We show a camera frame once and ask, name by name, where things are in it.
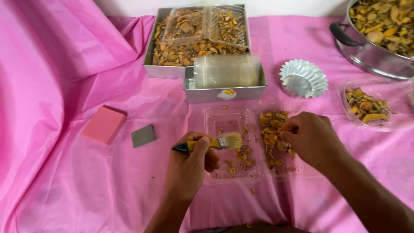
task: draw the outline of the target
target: human hand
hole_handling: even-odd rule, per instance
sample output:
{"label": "human hand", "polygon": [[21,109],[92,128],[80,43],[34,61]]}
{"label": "human hand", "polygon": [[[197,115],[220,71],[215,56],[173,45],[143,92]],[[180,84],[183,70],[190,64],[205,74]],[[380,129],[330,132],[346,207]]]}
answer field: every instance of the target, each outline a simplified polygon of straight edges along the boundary
{"label": "human hand", "polygon": [[191,154],[170,150],[166,196],[179,201],[192,201],[203,182],[204,170],[213,172],[219,169],[220,157],[209,148],[211,138],[203,133],[188,132],[175,145],[185,141],[197,143]]}
{"label": "human hand", "polygon": [[[290,131],[297,127],[297,133]],[[332,163],[351,158],[326,116],[301,112],[283,126],[280,136],[289,143],[299,157],[320,172]]]}

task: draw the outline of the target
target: pastry brush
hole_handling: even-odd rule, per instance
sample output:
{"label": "pastry brush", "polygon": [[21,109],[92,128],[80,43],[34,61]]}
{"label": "pastry brush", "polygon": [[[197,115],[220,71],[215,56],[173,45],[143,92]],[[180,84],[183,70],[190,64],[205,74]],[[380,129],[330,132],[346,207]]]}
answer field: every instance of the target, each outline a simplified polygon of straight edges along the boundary
{"label": "pastry brush", "polygon": [[[186,141],[174,146],[172,149],[178,152],[192,152],[196,141]],[[214,138],[209,145],[210,148],[223,150],[227,148],[241,148],[241,134],[234,132],[226,136]]]}

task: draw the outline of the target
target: pot handle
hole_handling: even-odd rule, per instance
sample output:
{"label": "pot handle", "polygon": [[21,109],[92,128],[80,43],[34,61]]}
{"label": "pot handle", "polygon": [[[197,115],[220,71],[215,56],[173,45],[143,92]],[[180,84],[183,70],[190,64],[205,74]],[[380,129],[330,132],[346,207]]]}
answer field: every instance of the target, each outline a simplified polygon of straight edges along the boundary
{"label": "pot handle", "polygon": [[348,27],[349,25],[342,24],[341,22],[331,23],[329,29],[331,30],[332,35],[334,35],[334,37],[344,45],[352,47],[358,46],[359,43],[351,39],[348,35],[346,35],[345,32],[341,29],[341,26]]}

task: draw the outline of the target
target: sponge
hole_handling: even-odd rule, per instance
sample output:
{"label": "sponge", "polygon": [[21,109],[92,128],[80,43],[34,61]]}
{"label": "sponge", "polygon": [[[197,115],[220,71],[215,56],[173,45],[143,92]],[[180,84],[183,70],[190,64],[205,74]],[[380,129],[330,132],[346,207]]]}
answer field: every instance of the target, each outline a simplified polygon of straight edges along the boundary
{"label": "sponge", "polygon": [[80,135],[109,146],[126,119],[124,114],[101,106],[88,121]]}

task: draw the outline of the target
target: aluminum foil cup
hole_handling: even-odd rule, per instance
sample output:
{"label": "aluminum foil cup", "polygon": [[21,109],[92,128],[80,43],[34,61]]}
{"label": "aluminum foil cup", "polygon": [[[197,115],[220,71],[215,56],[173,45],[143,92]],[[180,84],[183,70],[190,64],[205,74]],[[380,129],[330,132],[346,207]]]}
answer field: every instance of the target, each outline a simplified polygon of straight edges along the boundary
{"label": "aluminum foil cup", "polygon": [[282,90],[288,96],[316,98],[328,90],[328,80],[325,73],[308,61],[288,61],[280,71]]}

